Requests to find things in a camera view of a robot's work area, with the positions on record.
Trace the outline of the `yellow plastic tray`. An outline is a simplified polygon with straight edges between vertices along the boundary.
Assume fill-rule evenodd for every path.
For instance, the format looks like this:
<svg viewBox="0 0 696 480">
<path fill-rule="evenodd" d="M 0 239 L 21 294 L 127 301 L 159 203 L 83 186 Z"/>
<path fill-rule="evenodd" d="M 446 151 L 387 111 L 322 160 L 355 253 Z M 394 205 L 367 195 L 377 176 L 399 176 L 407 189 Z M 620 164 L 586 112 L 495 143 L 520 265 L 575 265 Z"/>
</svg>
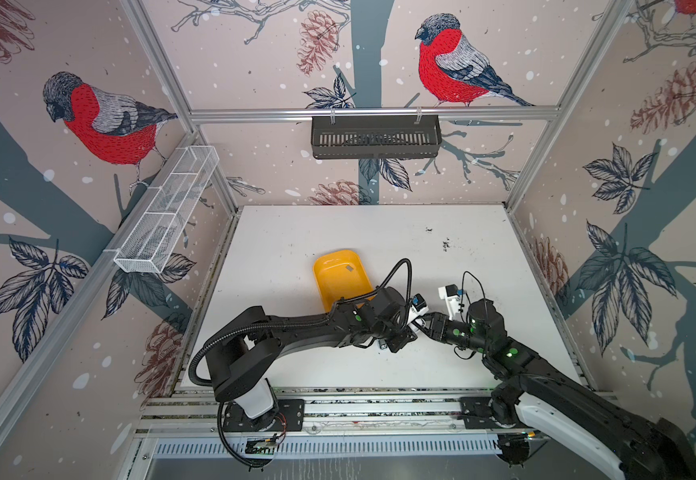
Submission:
<svg viewBox="0 0 696 480">
<path fill-rule="evenodd" d="M 346 267 L 354 269 L 349 274 Z M 360 256 L 353 250 L 340 250 L 323 255 L 313 266 L 322 304 L 330 312 L 340 299 L 350 299 L 373 290 Z"/>
</svg>

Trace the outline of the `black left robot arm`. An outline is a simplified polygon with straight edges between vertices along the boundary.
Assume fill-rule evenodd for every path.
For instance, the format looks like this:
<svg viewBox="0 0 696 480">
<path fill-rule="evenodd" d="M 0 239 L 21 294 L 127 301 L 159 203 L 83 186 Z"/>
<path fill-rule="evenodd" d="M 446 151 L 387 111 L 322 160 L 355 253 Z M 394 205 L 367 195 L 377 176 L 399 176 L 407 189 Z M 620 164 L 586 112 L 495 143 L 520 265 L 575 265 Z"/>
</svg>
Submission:
<svg viewBox="0 0 696 480">
<path fill-rule="evenodd" d="M 249 307 L 205 341 L 188 377 L 212 388 L 220 405 L 239 405 L 252 421 L 275 416 L 278 401 L 265 375 L 279 357 L 321 347 L 367 349 L 376 341 L 397 353 L 417 339 L 409 326 L 411 291 L 412 263 L 403 258 L 379 287 L 341 298 L 323 314 L 280 317 Z"/>
</svg>

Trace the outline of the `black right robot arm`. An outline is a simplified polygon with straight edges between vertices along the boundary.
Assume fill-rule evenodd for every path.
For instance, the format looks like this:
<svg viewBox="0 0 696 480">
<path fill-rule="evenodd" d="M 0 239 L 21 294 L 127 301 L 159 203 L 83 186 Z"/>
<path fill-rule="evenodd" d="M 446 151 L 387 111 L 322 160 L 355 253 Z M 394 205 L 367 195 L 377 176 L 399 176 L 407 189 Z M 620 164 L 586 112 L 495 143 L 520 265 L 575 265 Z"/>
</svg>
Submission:
<svg viewBox="0 0 696 480">
<path fill-rule="evenodd" d="M 491 416 L 538 430 L 610 479 L 696 479 L 696 454 L 675 424 L 652 422 L 606 400 L 511 337 L 493 301 L 472 303 L 464 321 L 420 312 L 430 339 L 480 354 L 499 384 Z"/>
</svg>

